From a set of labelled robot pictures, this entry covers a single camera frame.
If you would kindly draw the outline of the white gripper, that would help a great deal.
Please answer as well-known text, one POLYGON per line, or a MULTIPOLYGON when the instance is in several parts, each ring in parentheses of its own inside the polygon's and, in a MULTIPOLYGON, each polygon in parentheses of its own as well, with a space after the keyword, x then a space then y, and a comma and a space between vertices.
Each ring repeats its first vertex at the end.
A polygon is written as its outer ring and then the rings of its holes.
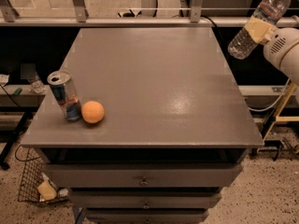
POLYGON ((247 21, 245 30, 249 42, 264 45, 265 59, 299 85, 299 30, 278 29, 276 25, 254 17, 247 21))

